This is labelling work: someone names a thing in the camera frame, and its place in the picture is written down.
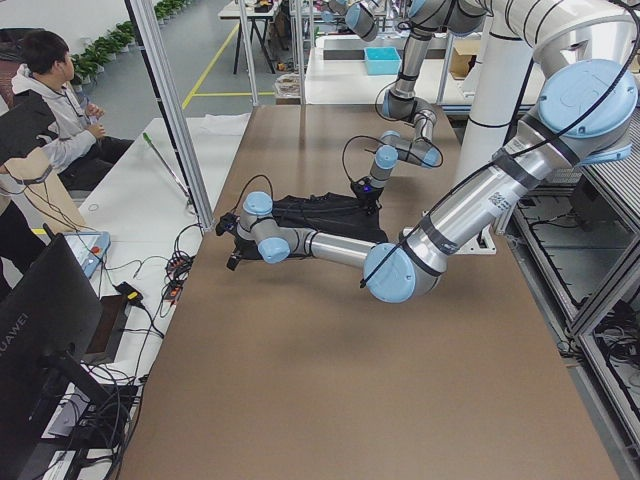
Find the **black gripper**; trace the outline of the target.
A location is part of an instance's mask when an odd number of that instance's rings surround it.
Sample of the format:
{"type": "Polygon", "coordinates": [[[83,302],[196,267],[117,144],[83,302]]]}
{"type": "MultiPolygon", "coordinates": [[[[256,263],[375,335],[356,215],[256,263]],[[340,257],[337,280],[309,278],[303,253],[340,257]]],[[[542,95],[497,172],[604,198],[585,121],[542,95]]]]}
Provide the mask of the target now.
{"type": "Polygon", "coordinates": [[[379,197],[383,189],[374,187],[370,177],[362,177],[350,182],[351,191],[356,196],[359,206],[363,210],[379,210],[379,197]]]}
{"type": "Polygon", "coordinates": [[[229,256],[226,267],[235,270],[242,260],[259,260],[260,253],[253,240],[245,240],[240,237],[234,239],[234,250],[229,256]]]}

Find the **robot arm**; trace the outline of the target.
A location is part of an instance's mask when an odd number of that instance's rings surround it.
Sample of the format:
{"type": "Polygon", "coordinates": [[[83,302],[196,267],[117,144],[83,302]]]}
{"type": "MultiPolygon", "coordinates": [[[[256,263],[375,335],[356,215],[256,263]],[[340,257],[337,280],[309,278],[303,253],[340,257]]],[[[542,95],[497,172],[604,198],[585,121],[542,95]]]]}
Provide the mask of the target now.
{"type": "Polygon", "coordinates": [[[638,90],[629,72],[639,40],[634,10],[620,1],[415,1],[401,69],[386,91],[382,115],[413,125],[406,140],[393,131],[379,139],[370,173],[353,184],[359,201],[374,207],[401,161],[430,167],[439,161],[431,140],[432,107],[415,94],[420,65],[433,35],[465,36],[492,21],[486,65],[472,109],[480,112],[498,89],[501,62],[525,44],[545,82],[514,137],[469,172],[397,243],[332,235],[315,228],[298,204],[276,208],[251,192],[218,224],[235,248],[227,266],[244,259],[269,264],[315,257],[362,269],[361,284],[379,300],[399,303],[432,290],[448,258],[524,195],[559,169],[616,162],[632,150],[628,128],[638,90]]]}
{"type": "Polygon", "coordinates": [[[413,1],[400,28],[409,32],[396,81],[385,90],[381,115],[387,120],[404,121],[414,127],[406,139],[396,131],[383,133],[378,140],[370,173],[350,186],[361,204],[377,210],[387,180],[396,164],[404,161],[423,168],[437,168],[442,153],[432,142],[437,118],[433,106],[415,94],[415,84],[433,34],[444,29],[457,36],[472,33],[486,11],[467,1],[413,1]]]}

